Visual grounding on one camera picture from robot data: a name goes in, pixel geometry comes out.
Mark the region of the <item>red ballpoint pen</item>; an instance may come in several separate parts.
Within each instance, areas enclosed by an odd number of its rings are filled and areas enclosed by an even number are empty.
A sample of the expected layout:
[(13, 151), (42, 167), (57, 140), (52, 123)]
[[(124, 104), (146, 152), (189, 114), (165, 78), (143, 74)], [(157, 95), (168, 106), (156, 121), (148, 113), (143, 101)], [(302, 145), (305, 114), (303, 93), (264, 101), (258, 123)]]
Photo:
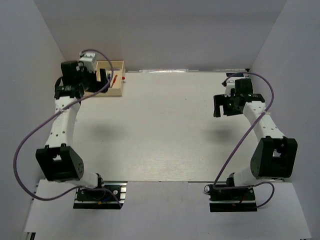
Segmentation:
[(113, 87), (114, 87), (114, 85), (115, 85), (115, 83), (116, 83), (117, 79), (118, 79), (118, 74), (116, 74), (116, 75), (114, 76), (114, 78), (113, 78), (113, 80), (112, 80), (112, 84), (110, 85), (110, 87), (111, 87), (111, 88), (113, 88)]

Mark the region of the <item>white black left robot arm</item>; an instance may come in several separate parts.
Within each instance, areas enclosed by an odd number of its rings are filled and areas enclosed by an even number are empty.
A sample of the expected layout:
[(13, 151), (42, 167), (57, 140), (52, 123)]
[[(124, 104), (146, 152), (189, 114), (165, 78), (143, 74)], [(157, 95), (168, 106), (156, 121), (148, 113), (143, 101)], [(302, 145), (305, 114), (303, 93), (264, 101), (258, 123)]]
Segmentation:
[(62, 77), (54, 87), (55, 113), (49, 137), (43, 148), (37, 149), (36, 160), (50, 182), (67, 182), (88, 188), (88, 193), (99, 200), (105, 196), (102, 177), (85, 170), (82, 158), (72, 148), (76, 117), (85, 92), (103, 90), (110, 78), (102, 74), (97, 81), (97, 62), (92, 57), (61, 63)]

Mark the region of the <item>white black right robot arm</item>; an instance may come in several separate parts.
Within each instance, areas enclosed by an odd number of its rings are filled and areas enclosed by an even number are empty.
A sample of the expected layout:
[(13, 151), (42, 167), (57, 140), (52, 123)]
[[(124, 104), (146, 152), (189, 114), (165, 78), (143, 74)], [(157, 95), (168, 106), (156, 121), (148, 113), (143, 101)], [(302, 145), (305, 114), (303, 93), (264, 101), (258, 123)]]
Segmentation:
[(210, 188), (212, 195), (228, 196), (236, 200), (252, 187), (268, 180), (291, 177), (298, 143), (276, 126), (269, 114), (271, 105), (266, 104), (261, 94), (254, 93), (250, 78), (228, 77), (222, 85), (225, 93), (213, 97), (213, 116), (219, 118), (221, 115), (244, 115), (250, 123), (250, 128), (244, 135), (254, 132), (258, 141), (247, 168), (232, 173), (225, 185), (214, 183)]

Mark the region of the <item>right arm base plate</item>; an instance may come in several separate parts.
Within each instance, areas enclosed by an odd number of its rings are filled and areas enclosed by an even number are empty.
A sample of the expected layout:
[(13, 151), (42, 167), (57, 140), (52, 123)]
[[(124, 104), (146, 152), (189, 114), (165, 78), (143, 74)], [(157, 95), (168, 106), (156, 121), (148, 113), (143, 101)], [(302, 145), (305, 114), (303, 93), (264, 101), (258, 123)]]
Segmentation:
[(207, 184), (203, 191), (209, 195), (211, 213), (257, 212), (256, 197), (253, 188), (222, 189), (224, 184)]

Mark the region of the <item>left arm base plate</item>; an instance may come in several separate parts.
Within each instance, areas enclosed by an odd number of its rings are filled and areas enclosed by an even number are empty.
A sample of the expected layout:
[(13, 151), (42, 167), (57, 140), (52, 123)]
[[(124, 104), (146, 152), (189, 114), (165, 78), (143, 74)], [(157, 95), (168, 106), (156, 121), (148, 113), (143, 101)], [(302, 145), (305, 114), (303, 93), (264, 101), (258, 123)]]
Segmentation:
[(127, 182), (107, 182), (104, 190), (79, 189), (76, 191), (73, 208), (81, 210), (120, 210), (125, 203)]

